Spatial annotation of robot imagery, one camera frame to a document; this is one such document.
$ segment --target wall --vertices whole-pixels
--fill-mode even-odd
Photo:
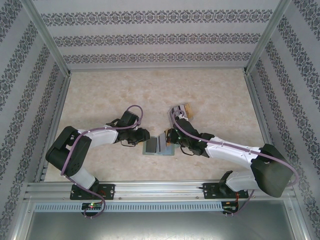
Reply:
[[[35,0],[71,70],[245,67],[279,0]]]
[[[320,239],[319,16],[319,0],[293,0],[251,72],[273,144],[300,174],[311,239]]]
[[[33,182],[65,79],[18,0],[0,2],[0,240]]]

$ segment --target decorative pattern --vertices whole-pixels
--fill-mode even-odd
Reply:
[[[11,25],[16,20],[18,13],[22,9],[19,0],[7,0],[0,10],[0,43],[3,42]]]
[[[297,34],[294,32],[286,17],[281,19],[277,28],[285,41],[303,80],[306,82],[306,86],[309,88],[309,92],[312,94],[315,104],[318,105],[318,109],[320,110],[320,81],[318,72],[316,72],[313,63],[310,61],[307,52],[302,47]]]
[[[248,61],[251,52],[166,52],[64,55],[67,64]]]
[[[266,23],[273,11],[267,10],[161,10],[67,12],[41,14],[50,26],[107,24],[175,24],[175,23]]]
[[[305,142],[308,153],[311,155],[311,160],[313,160],[313,165],[317,169],[317,173],[320,175],[320,144],[317,142],[315,132],[309,124],[308,117],[300,103],[298,95],[294,89],[294,85],[291,83],[285,66],[271,40],[266,45],[265,50],[271,60],[276,75],[279,78],[279,82],[282,86],[286,99],[288,100],[292,114],[295,117],[297,126],[302,134],[302,139]]]
[[[316,39],[320,41],[320,7],[315,0],[294,0],[299,12],[310,26]]]
[[[134,34],[54,37],[58,47],[163,45],[163,44],[256,44],[259,33]]]
[[[11,92],[11,88],[17,80],[18,73],[25,62],[37,35],[38,31],[32,21],[30,21],[0,79],[0,111],[3,110],[2,107],[6,103],[6,99]]]
[[[53,90],[55,88],[55,84],[56,84],[59,72],[60,72],[60,69],[57,63],[55,63],[51,71],[49,80],[47,82],[46,88],[44,90],[40,105],[38,107],[38,111],[35,116],[33,126],[31,127],[31,131],[29,133],[26,146],[21,156],[19,168],[14,176],[15,180],[12,183],[13,186],[10,189],[10,195],[8,196],[8,201],[4,204],[5,210],[2,212],[2,218],[0,219],[0,226],[1,226],[1,229],[3,230],[1,231],[0,239],[6,239],[6,235],[8,234],[8,231],[10,229],[10,223],[12,221],[14,210],[17,207],[17,201],[21,193],[21,187],[26,178],[30,161],[32,160],[32,155],[35,149],[35,145],[37,143],[41,126],[45,119],[46,111],[47,111]]]
[[[6,172],[6,166],[11,158],[13,147],[16,145],[17,138],[19,137],[49,55],[50,51],[47,46],[44,45],[29,77],[27,85],[25,86],[17,110],[14,113],[14,118],[12,119],[9,130],[7,131],[7,135],[4,137],[2,148],[0,150],[0,180],[3,179],[3,174]]]
[[[283,117],[283,113],[280,109],[279,103],[275,97],[275,93],[273,91],[273,88],[270,84],[269,76],[266,72],[265,67],[262,64],[261,59],[258,60],[257,64],[255,65],[256,69],[259,74],[259,81],[262,82],[263,88],[265,91],[266,96],[268,97],[269,104],[273,113],[273,117],[275,122],[277,123],[277,128],[278,128],[278,133],[281,137],[281,140],[283,142],[284,149],[287,153],[287,157],[289,160],[289,163],[296,169],[296,171],[299,174],[299,183],[298,183],[298,188],[301,191],[301,195],[303,196],[303,203],[306,207],[306,210],[309,212],[309,219],[312,222],[312,226],[315,229],[315,234],[318,238],[320,238],[320,213],[319,213],[319,208],[317,207],[317,201],[316,199],[312,196],[313,192],[310,190],[310,183],[308,182],[306,172],[305,170],[301,167],[300,159],[297,154],[297,150],[295,148],[295,144],[290,136],[290,132],[288,131],[287,123]],[[262,102],[259,98],[259,92],[257,90],[255,81],[253,80],[253,85],[255,88],[255,91],[257,93],[259,103],[262,108],[262,112],[264,115],[265,122],[267,124],[269,133],[271,133],[266,115],[263,110],[263,105]],[[274,139],[272,135],[270,134],[272,143],[274,144]]]

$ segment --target enclosure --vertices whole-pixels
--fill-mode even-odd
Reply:
[[[1,1],[0,239],[320,239],[319,4]],[[183,103],[201,133],[274,145],[299,183],[280,198],[256,190],[224,217],[199,187],[240,165],[103,145],[84,166],[115,184],[114,199],[84,219],[86,201],[70,200],[72,183],[45,159],[64,127],[100,127],[137,104],[158,136]]]

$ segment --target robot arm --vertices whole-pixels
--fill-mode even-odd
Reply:
[[[265,144],[263,147],[250,147],[227,142],[213,134],[198,133],[185,117],[177,116],[175,121],[188,134],[220,144],[194,139],[183,133],[176,124],[167,133],[168,143],[179,144],[182,152],[184,152],[183,148],[188,148],[194,155],[224,159],[248,169],[242,172],[226,172],[221,179],[222,192],[261,189],[272,197],[279,198],[282,195],[293,172],[277,161],[251,153],[251,151],[263,153],[286,163],[285,158],[274,146]]]
[[[139,117],[137,115],[127,110],[121,119],[115,119],[111,123],[107,123],[102,127],[102,130],[89,131],[81,136],[74,147],[64,174],[85,189],[96,193],[99,181],[83,167],[88,150],[100,145],[114,144],[124,140],[134,147],[140,142],[149,140],[150,134],[143,128],[108,129],[129,127],[138,120]],[[67,126],[46,153],[46,160],[62,171],[70,153],[68,146],[73,146],[77,137],[83,132],[84,130],[77,130],[72,126]]]

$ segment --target beige marble floor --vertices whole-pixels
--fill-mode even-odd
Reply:
[[[248,145],[264,144],[241,69],[132,70],[72,74],[58,134],[66,126],[91,129],[121,117],[128,106],[144,110],[141,127],[157,136],[170,127],[171,106],[190,103],[192,125],[202,133]],[[136,114],[139,109],[132,109]],[[84,166],[100,181],[220,179],[242,167],[221,159],[142,155],[142,145],[90,149]],[[45,181],[65,181],[49,165]]]

